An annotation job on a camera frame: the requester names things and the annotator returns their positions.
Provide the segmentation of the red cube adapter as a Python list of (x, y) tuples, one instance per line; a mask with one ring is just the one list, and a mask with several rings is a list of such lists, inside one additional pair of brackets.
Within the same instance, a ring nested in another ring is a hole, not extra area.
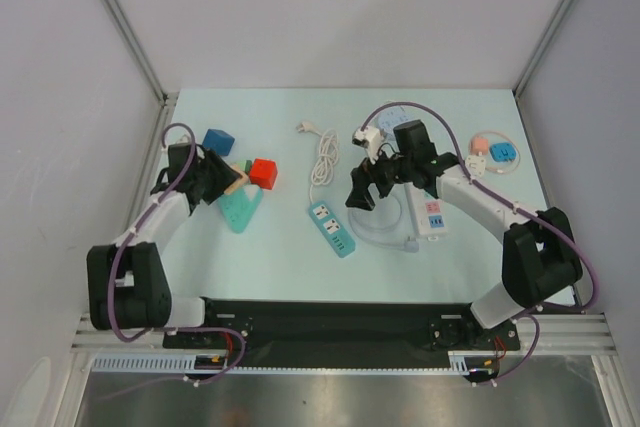
[(272, 190), (278, 176), (277, 164), (270, 159), (256, 158), (248, 176), (252, 184), (262, 189)]

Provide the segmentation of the orange cube adapter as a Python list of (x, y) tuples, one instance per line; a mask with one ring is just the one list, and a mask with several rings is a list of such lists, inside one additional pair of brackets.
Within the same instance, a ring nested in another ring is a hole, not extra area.
[(249, 177), (244, 169), (237, 163), (230, 165), (231, 169), (238, 174), (234, 182), (224, 190), (225, 195), (231, 195), (249, 182)]

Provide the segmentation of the pink small plug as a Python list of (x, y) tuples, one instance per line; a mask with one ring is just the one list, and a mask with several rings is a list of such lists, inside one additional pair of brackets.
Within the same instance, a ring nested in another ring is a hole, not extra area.
[(483, 135), (475, 135), (469, 142), (469, 152), (475, 156), (486, 156), (489, 153), (489, 140)]

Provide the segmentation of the white square adapter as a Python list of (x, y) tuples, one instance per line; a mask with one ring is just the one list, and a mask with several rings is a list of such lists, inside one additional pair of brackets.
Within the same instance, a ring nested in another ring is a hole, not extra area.
[(486, 173), (487, 159), (483, 155), (469, 154), (465, 166), (473, 177), (481, 178)]

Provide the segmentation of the white power strip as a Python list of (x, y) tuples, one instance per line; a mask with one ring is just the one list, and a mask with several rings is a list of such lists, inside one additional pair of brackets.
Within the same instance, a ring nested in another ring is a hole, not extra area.
[(404, 190), (416, 237), (429, 241), (445, 237), (448, 228), (440, 201), (412, 184), (405, 184)]

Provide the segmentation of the round light blue socket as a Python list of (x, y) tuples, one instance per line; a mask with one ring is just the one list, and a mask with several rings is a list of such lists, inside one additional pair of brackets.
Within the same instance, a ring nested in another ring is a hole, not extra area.
[[(410, 120), (405, 108), (401, 106), (391, 107), (389, 110), (378, 115), (376, 127), (380, 130), (384, 143), (383, 150), (390, 153), (397, 152), (397, 142), (393, 129), (400, 124)], [(419, 251), (419, 243), (413, 235), (409, 235), (402, 240), (388, 239), (393, 237), (400, 230), (401, 223), (405, 218), (403, 202), (396, 193), (391, 194), (392, 201), (386, 202), (384, 207), (390, 208), (394, 218), (389, 213), (384, 213), (379, 219), (373, 214), (365, 213), (362, 210), (350, 209), (348, 211), (349, 225), (356, 236), (368, 245), (381, 249), (396, 250), (415, 254)]]

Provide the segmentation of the teal small adapter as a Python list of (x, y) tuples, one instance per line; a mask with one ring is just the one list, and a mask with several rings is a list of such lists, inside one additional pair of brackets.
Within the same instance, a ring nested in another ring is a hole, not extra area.
[(355, 252), (354, 239), (326, 202), (312, 203), (308, 208), (308, 214), (339, 258), (343, 259)]

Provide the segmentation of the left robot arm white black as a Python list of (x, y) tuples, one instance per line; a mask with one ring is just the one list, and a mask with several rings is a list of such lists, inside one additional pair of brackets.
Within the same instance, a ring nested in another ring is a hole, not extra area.
[(161, 254), (196, 207), (212, 204), (242, 186), (246, 176), (200, 146), (168, 148), (145, 210), (108, 245), (86, 257), (89, 315), (98, 330), (183, 328), (199, 347), (214, 344), (219, 321), (206, 314), (201, 297), (171, 293)]

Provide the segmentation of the blue square adapter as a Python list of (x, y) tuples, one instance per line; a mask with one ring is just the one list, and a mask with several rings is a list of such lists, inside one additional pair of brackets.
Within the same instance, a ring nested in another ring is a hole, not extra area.
[(510, 142), (499, 142), (490, 145), (490, 155), (494, 162), (513, 162), (518, 158), (515, 146)]

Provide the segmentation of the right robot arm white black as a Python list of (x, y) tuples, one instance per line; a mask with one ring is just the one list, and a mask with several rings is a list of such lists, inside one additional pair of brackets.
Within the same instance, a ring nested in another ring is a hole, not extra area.
[(470, 304), (471, 317), (461, 323), (462, 338), (469, 346), (486, 347), (496, 338), (498, 325), (582, 278), (564, 212), (550, 208), (530, 213), (480, 186), (458, 155), (437, 152), (419, 120), (397, 126), (394, 136), (398, 150), (387, 155), (379, 129), (367, 126), (354, 132), (352, 142), (366, 156), (351, 172), (352, 190), (345, 204), (371, 211), (375, 207), (371, 186), (385, 198), (395, 186), (411, 184), (461, 210), (500, 242), (501, 278)]

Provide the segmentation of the blue cube adapter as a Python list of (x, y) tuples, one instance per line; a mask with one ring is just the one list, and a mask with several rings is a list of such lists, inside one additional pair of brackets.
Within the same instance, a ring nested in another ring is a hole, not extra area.
[(213, 151), (221, 157), (230, 154), (235, 143), (235, 137), (221, 129), (208, 129), (202, 141), (204, 149)]

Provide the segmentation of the teal triangular power strip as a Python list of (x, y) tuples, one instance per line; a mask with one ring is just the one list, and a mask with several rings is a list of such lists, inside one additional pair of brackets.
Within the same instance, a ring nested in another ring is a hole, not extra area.
[(247, 184), (229, 195), (222, 195), (216, 201), (227, 226), (233, 233), (243, 233), (263, 198), (263, 189)]

